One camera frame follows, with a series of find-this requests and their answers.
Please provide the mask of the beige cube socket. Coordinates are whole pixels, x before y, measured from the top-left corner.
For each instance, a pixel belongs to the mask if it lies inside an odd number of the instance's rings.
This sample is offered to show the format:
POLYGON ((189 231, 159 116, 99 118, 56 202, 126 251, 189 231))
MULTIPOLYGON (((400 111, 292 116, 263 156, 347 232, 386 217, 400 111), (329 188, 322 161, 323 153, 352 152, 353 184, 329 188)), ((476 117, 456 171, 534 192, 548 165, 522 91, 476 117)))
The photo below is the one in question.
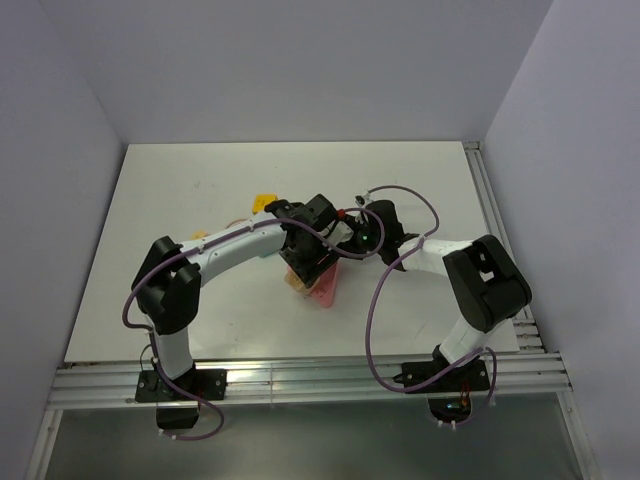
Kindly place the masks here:
POLYGON ((298 275, 291 269, 288 269, 285 277, 285 282, 293 288, 295 291, 302 292, 306 290, 304 282, 298 277, 298 275))

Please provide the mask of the pink triangular power strip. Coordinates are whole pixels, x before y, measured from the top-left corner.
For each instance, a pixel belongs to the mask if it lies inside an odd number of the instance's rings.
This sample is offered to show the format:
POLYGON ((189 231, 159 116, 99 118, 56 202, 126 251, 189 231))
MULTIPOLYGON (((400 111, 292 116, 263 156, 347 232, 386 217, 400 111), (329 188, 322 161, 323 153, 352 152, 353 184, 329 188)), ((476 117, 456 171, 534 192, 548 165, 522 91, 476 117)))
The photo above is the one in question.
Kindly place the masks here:
POLYGON ((313 285, 310 296, 322 308, 331 308, 337 288, 338 263, 327 269, 313 285))

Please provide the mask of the yellow cube socket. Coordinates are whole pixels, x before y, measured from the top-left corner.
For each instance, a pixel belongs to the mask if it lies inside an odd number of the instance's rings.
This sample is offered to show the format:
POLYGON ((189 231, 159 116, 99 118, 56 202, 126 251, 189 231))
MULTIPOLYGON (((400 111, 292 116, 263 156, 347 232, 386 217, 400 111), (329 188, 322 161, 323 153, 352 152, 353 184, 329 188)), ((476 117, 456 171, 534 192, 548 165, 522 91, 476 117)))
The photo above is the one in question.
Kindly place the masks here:
POLYGON ((258 194, 254 198, 251 211, 253 214, 262 212, 266 206, 277 200, 278 196, 276 194, 258 194))

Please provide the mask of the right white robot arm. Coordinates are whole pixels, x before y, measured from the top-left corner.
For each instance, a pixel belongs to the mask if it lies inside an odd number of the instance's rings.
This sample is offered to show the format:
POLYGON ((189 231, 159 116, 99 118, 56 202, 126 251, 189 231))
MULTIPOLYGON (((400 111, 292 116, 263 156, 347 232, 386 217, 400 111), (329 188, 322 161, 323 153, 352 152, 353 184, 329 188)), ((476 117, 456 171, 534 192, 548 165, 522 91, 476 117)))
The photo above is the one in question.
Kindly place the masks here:
POLYGON ((392 201, 363 194, 356 204, 385 223, 387 269, 366 321, 366 353, 390 345, 398 326, 399 345, 442 358, 432 368, 435 383, 457 388, 467 377, 469 355, 530 303, 529 284, 493 235, 437 239, 437 225, 412 234, 401 226, 392 201))

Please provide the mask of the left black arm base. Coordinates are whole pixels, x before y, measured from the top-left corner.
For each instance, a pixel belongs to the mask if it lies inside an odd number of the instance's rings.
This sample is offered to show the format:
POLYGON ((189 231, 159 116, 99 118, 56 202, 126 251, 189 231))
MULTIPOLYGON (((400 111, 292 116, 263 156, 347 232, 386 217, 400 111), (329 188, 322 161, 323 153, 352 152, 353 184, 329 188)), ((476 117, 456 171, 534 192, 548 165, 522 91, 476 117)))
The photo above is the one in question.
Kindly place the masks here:
MULTIPOLYGON (((191 395, 207 401, 220 401, 225 397, 227 371, 193 368, 176 383, 191 395)), ((155 369, 140 372, 134 400, 138 404, 157 404, 156 425, 163 430, 178 433, 190 430, 196 425, 200 416, 200 405, 167 407, 169 403, 191 401, 191 398, 171 388, 155 369)))

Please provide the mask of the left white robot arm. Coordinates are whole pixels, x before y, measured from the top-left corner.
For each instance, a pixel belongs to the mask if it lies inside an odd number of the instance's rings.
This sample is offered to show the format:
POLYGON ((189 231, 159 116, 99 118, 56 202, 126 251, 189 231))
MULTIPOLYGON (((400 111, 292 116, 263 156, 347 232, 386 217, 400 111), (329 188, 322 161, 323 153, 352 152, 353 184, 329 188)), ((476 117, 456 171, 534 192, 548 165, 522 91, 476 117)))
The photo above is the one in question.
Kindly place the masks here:
POLYGON ((152 244, 132 284, 139 309, 151 324, 159 388, 183 399, 195 386, 188 325, 199 309, 200 290, 218 275, 255 257, 278 253, 306 288, 338 260, 322 240, 334 233, 338 210, 321 194, 306 203, 276 200, 259 213, 200 240, 152 244))

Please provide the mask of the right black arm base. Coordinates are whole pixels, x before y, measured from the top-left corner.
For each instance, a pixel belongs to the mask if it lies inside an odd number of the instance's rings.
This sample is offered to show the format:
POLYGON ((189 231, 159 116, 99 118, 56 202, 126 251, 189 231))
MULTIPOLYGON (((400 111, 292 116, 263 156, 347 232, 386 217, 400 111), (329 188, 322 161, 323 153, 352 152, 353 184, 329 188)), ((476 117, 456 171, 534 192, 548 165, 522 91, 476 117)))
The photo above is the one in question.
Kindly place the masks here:
MULTIPOLYGON (((444 369, 440 360, 405 362, 393 382, 404 389, 415 387, 444 369)), ((425 394, 429 413, 436 425, 455 430, 474 419, 491 404, 497 383, 494 366, 484 360, 471 360, 456 367, 412 394, 425 394)))

